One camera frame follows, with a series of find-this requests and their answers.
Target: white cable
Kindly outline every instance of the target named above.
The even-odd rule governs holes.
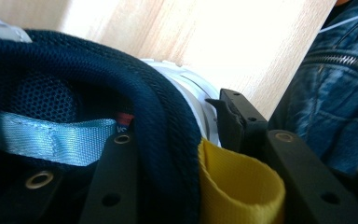
[[[329,31],[329,30],[333,30],[333,29],[337,28],[338,26],[347,24],[348,22],[357,21],[357,20],[358,20],[358,16],[352,17],[352,18],[347,19],[347,20],[345,20],[345,21],[341,21],[341,22],[339,22],[339,23],[337,23],[337,24],[334,24],[334,25],[332,25],[332,26],[329,26],[329,27],[326,27],[326,28],[322,29],[321,31],[319,31],[319,34],[324,33],[324,32],[326,32],[326,31]]]

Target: nylon webbing strap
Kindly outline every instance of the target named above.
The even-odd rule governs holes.
[[[199,145],[201,223],[283,223],[283,181],[266,164],[217,147]]]
[[[55,123],[0,112],[1,150],[70,165],[97,161],[106,139],[115,132],[113,119]]]

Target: hole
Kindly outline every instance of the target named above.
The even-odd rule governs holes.
[[[130,142],[130,137],[126,134],[123,134],[123,135],[117,136],[115,138],[115,142],[117,144],[126,144],[126,143]]]
[[[321,198],[327,203],[339,204],[338,196],[332,192],[325,192],[321,194]]]
[[[32,184],[34,184],[34,185],[40,184],[40,183],[45,182],[47,179],[48,179],[47,175],[39,175],[32,180]]]
[[[54,174],[52,172],[41,171],[28,178],[27,181],[25,181],[25,187],[27,189],[40,189],[50,183],[53,178]]]
[[[119,202],[120,202],[120,195],[115,194],[115,193],[106,194],[103,197],[103,206],[105,206],[105,207],[115,206]]]
[[[275,137],[283,142],[293,142],[294,141],[293,136],[288,133],[276,133]]]

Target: label tag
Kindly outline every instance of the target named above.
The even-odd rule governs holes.
[[[133,118],[134,118],[133,115],[117,112],[115,115],[115,120],[117,123],[117,132],[118,133],[126,132],[129,129]]]

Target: yellow strap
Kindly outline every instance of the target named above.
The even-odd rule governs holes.
[[[285,190],[275,171],[206,139],[199,156],[201,223],[283,223]]]

